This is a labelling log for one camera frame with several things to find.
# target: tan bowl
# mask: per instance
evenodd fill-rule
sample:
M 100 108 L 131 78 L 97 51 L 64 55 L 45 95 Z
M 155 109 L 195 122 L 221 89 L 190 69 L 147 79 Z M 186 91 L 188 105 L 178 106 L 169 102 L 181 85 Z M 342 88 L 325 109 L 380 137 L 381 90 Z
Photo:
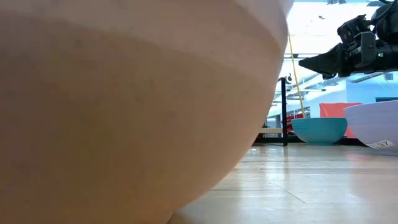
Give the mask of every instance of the tan bowl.
M 0 223 L 161 223 L 274 96 L 285 1 L 0 1 Z

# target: metal stand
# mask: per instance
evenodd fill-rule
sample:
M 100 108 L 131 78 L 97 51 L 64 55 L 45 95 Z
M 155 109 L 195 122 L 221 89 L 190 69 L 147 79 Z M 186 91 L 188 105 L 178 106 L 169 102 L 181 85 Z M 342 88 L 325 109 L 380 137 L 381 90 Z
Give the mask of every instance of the metal stand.
M 282 134 L 284 146 L 287 146 L 287 110 L 286 110 L 286 78 L 280 78 L 280 85 L 282 90 Z
M 282 143 L 283 146 L 287 146 L 289 139 L 287 137 L 287 109 L 286 109 L 286 78 L 280 78 L 279 81 L 282 91 L 282 129 L 280 128 L 263 128 L 262 133 L 282 133 L 282 138 L 264 138 L 262 134 L 254 142 L 255 144 L 264 143 Z

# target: floor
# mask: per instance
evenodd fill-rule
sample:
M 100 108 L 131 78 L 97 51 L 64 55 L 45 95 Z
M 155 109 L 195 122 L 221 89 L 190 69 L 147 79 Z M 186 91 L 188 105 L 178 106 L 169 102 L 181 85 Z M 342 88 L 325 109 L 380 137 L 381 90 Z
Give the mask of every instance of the floor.
M 398 157 L 366 147 L 252 147 L 170 224 L 397 223 Z

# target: sticker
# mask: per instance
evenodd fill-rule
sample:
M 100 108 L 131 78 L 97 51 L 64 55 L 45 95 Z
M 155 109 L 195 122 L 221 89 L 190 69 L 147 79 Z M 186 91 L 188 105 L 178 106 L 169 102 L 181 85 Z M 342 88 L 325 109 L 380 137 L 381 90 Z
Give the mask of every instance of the sticker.
M 373 143 L 373 144 L 366 144 L 367 146 L 373 148 L 373 149 L 384 149 L 387 147 L 391 147 L 391 146 L 395 146 L 394 143 L 388 141 L 388 140 L 383 140 L 383 141 L 379 141 L 377 143 Z

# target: wall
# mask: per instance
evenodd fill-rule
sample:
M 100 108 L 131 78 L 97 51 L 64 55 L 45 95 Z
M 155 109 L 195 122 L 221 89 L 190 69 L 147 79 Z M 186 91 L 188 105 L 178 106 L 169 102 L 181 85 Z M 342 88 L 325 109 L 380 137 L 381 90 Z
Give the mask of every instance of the wall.
M 349 103 L 375 103 L 376 97 L 398 97 L 398 83 L 388 84 L 382 77 L 361 83 L 347 83 L 346 89 Z
M 377 7 L 367 7 L 365 0 L 361 1 L 363 3 L 327 6 L 327 0 L 318 2 L 296 0 L 287 18 L 294 53 L 325 53 L 341 42 L 337 28 L 358 15 L 366 14 L 370 19 L 377 9 Z
M 320 117 L 320 103 L 345 103 L 347 102 L 346 94 L 346 82 L 342 81 L 338 86 L 328 86 L 325 92 L 310 92 L 305 96 L 303 101 L 304 107 L 310 107 L 311 117 Z M 287 105 L 287 111 L 300 109 L 301 105 L 299 102 L 293 105 Z M 282 105 L 274 106 L 271 108 L 268 116 L 274 116 L 281 114 Z

